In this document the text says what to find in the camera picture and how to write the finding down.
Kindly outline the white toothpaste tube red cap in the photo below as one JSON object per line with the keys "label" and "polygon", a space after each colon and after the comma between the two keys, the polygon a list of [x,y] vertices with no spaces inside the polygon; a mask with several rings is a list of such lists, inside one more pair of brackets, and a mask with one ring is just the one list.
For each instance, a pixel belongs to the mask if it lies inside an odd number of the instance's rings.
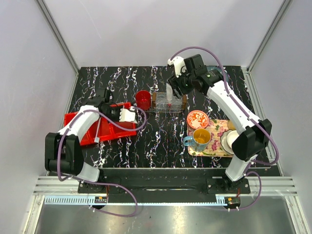
{"label": "white toothpaste tube red cap", "polygon": [[173,90],[170,84],[166,84],[166,99],[167,99],[167,105],[168,108],[171,108],[172,106],[172,100],[173,100]]}

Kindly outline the red cup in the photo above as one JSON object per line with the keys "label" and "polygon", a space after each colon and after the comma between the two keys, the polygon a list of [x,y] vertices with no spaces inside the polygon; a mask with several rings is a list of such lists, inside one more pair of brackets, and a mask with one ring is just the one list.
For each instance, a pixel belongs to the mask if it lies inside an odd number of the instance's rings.
{"label": "red cup", "polygon": [[146,111],[151,107],[151,94],[146,90],[141,90],[136,94],[137,107]]}

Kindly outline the clear acrylic toothbrush holder rack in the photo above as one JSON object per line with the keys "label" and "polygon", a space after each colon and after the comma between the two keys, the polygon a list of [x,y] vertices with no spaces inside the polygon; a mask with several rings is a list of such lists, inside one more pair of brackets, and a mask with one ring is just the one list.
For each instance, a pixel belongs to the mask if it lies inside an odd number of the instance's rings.
{"label": "clear acrylic toothbrush holder rack", "polygon": [[187,97],[183,95],[181,98],[173,96],[171,100],[167,99],[166,93],[154,92],[152,94],[151,109],[157,112],[181,112],[185,110],[187,104]]}

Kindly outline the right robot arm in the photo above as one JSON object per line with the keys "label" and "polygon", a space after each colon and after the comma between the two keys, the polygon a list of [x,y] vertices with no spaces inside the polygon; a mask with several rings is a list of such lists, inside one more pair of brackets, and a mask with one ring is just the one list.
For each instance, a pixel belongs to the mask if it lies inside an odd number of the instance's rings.
{"label": "right robot arm", "polygon": [[219,182],[225,192],[233,193],[245,177],[251,161],[268,146],[271,122],[261,120],[250,111],[229,87],[224,69],[209,71],[201,55],[176,56],[168,59],[167,64],[175,73],[167,80],[174,96],[181,98],[197,90],[214,101],[234,124],[238,133],[233,143],[234,155]]}

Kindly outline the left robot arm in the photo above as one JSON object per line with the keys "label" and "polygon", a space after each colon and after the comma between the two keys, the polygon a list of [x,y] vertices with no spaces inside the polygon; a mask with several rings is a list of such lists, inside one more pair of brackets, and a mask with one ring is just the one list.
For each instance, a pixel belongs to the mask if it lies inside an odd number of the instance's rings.
{"label": "left robot arm", "polygon": [[104,114],[111,122],[120,120],[122,107],[113,104],[113,93],[108,89],[99,89],[89,98],[74,118],[56,133],[45,137],[45,169],[57,173],[61,181],[70,176],[89,181],[89,188],[95,193],[105,189],[105,180],[99,169],[84,161],[80,142],[89,128]]}

